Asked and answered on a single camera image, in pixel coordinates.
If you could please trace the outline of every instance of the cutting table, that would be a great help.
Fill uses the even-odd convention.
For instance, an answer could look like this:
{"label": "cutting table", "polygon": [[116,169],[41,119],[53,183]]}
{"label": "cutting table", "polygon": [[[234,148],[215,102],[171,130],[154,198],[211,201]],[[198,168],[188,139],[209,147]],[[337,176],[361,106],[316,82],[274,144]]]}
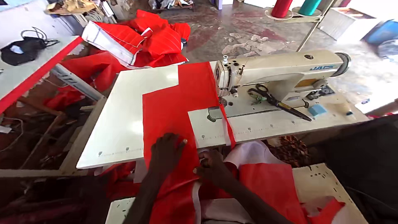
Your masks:
{"label": "cutting table", "polygon": [[[210,62],[214,70],[216,61]],[[92,129],[77,163],[78,169],[87,169],[134,161],[143,157],[142,95],[178,85],[178,66],[122,71],[106,100],[104,107],[96,108],[98,119]],[[284,111],[257,113],[228,118],[237,143],[255,139],[300,134],[365,122],[368,118],[335,91],[333,95],[309,101],[310,106],[321,104],[327,113],[312,117],[307,109],[296,108],[312,118],[311,122]],[[336,106],[349,103],[353,116],[347,117]],[[226,143],[222,119],[211,122],[207,109],[188,112],[197,148]]]}

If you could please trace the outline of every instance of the person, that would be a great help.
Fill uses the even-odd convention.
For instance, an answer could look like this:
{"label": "person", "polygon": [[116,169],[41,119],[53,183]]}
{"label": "person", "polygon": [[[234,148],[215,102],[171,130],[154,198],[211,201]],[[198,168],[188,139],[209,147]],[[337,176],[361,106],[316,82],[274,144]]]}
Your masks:
{"label": "person", "polygon": [[[151,147],[152,157],[148,173],[141,183],[140,191],[123,224],[149,223],[152,206],[160,186],[178,164],[184,146],[187,143],[187,140],[183,140],[177,145],[177,140],[178,135],[167,133],[158,138]],[[256,224],[292,223],[236,180],[222,162],[217,151],[201,153],[199,158],[204,159],[205,162],[201,163],[200,167],[196,167],[193,172],[201,178],[212,181],[215,186],[232,195]]]}

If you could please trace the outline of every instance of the thread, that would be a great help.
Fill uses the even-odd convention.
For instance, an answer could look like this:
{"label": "thread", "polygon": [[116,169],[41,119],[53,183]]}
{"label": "thread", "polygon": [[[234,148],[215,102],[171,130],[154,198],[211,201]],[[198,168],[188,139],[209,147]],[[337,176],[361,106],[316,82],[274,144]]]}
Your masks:
{"label": "thread", "polygon": [[312,16],[321,1],[322,0],[305,0],[298,13],[304,16]]}
{"label": "thread", "polygon": [[277,0],[271,12],[271,15],[276,18],[283,18],[286,16],[293,0]]}

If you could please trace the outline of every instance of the stained floor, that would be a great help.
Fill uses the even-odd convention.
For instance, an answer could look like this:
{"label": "stained floor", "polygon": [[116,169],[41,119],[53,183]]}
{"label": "stained floor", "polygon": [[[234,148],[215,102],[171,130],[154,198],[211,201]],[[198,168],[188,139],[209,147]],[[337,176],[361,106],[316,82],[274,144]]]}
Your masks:
{"label": "stained floor", "polygon": [[[235,57],[245,57],[243,54],[246,54],[249,57],[294,52],[312,25],[274,22],[264,15],[264,9],[237,1],[217,10],[208,0],[195,0],[195,12],[169,10],[160,16],[170,23],[186,22],[191,26],[183,54],[193,63],[220,60],[223,54]],[[268,37],[268,40],[252,41],[253,35]],[[246,42],[252,45],[255,42],[254,47],[247,46]],[[398,64],[382,61],[376,55],[376,47],[363,41],[340,44],[316,29],[302,51],[315,49],[345,52],[351,56],[350,69],[339,77],[330,78],[329,82],[352,103],[359,103],[374,94],[391,101],[398,98],[391,88],[398,83]]]}

